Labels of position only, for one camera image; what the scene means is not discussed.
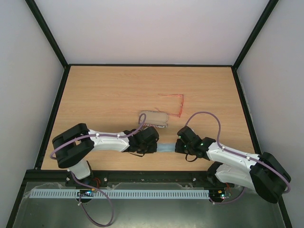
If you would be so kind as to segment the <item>blue cleaning cloth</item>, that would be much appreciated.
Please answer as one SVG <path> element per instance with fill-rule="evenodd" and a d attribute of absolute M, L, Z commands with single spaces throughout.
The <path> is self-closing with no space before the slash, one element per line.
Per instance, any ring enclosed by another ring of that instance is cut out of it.
<path fill-rule="evenodd" d="M 158 143 L 157 152 L 175 152 L 174 143 Z"/>

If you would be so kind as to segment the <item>striped sunglasses case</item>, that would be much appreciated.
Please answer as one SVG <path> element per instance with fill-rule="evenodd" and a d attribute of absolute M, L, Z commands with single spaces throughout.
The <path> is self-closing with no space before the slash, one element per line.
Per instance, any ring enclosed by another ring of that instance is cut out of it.
<path fill-rule="evenodd" d="M 143 126 L 147 127 L 154 127 L 154 128 L 167 128 L 168 124 L 168 114 L 165 112 L 160 112 L 160 111 L 141 111 L 139 114 L 139 122 L 138 124 L 141 124 L 144 120 L 145 114 L 146 119 L 144 121 Z"/>

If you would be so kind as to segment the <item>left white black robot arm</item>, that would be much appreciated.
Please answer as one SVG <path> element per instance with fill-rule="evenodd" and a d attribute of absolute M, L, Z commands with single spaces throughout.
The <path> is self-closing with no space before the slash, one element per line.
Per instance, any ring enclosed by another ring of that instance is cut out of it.
<path fill-rule="evenodd" d="M 54 150 L 50 158 L 57 161 L 59 168 L 71 171 L 77 181 L 88 185 L 94 175 L 85 157 L 91 151 L 135 152 L 144 156 L 157 151 L 158 140 L 159 134 L 153 127 L 103 133 L 80 123 L 52 140 Z"/>

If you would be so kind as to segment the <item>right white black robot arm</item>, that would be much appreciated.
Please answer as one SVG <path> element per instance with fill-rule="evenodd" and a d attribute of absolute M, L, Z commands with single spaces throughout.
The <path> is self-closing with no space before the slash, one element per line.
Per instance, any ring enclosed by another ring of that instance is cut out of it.
<path fill-rule="evenodd" d="M 233 183 L 255 191 L 261 198 L 277 203 L 290 190 L 291 176 L 270 153 L 251 154 L 221 145 L 212 138 L 200 138 L 188 126 L 181 128 L 175 144 L 177 153 L 213 161 L 207 180 L 212 186 Z"/>

